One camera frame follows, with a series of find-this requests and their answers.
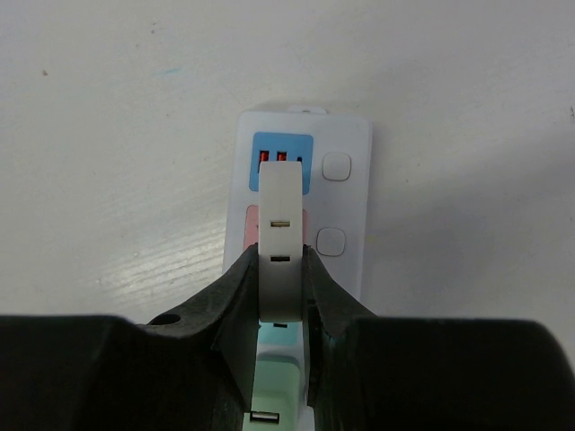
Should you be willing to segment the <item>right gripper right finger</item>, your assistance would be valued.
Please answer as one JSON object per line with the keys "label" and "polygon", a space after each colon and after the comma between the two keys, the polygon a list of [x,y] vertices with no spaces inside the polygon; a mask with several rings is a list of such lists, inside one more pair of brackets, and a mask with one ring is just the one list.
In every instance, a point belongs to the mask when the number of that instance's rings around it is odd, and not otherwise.
{"label": "right gripper right finger", "polygon": [[307,403],[319,430],[571,430],[574,374],[535,321],[380,317],[302,260]]}

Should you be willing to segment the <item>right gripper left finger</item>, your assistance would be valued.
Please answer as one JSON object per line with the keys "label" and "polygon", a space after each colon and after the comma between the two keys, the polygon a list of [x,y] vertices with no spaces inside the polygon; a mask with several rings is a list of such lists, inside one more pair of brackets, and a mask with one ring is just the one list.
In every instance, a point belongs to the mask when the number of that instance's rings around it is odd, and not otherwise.
{"label": "right gripper left finger", "polygon": [[1,319],[4,430],[238,430],[252,405],[258,253],[136,324],[111,315]]}

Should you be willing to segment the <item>green plug adapter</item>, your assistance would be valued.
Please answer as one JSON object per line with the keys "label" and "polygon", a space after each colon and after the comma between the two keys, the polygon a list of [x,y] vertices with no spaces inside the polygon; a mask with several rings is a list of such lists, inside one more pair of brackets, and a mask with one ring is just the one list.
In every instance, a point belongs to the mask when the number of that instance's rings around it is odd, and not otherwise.
{"label": "green plug adapter", "polygon": [[301,401],[301,373],[296,363],[258,359],[252,406],[244,414],[243,430],[298,430]]}

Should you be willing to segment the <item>white plug with switch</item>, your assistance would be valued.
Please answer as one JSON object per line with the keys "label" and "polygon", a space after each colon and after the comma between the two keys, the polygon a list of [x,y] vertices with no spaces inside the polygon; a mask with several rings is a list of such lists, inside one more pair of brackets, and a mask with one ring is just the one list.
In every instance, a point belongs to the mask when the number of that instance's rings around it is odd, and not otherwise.
{"label": "white plug with switch", "polygon": [[259,315],[302,320],[303,183],[298,162],[263,162],[259,178]]}

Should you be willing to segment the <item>white colourful power strip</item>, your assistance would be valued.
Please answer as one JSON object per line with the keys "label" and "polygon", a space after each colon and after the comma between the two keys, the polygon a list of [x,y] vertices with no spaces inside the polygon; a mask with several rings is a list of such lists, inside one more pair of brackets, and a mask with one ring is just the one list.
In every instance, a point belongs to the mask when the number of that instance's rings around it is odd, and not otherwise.
{"label": "white colourful power strip", "polygon": [[[371,123],[357,115],[305,106],[243,113],[237,122],[225,266],[230,267],[250,246],[258,250],[261,163],[298,162],[303,183],[303,244],[319,255],[334,281],[359,297],[372,142]],[[260,320],[259,325],[256,362],[270,358],[297,364],[302,389],[298,430],[313,429],[314,414],[305,404],[302,320]]]}

